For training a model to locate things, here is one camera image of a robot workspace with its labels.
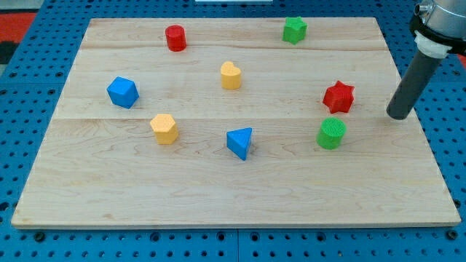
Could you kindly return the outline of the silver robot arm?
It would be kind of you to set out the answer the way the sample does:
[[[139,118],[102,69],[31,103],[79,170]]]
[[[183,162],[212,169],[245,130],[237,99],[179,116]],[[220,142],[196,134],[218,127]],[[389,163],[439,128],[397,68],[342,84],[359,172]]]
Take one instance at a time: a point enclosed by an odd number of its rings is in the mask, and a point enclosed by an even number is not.
[[[414,8],[410,32],[424,55],[465,55],[465,0],[423,0]]]

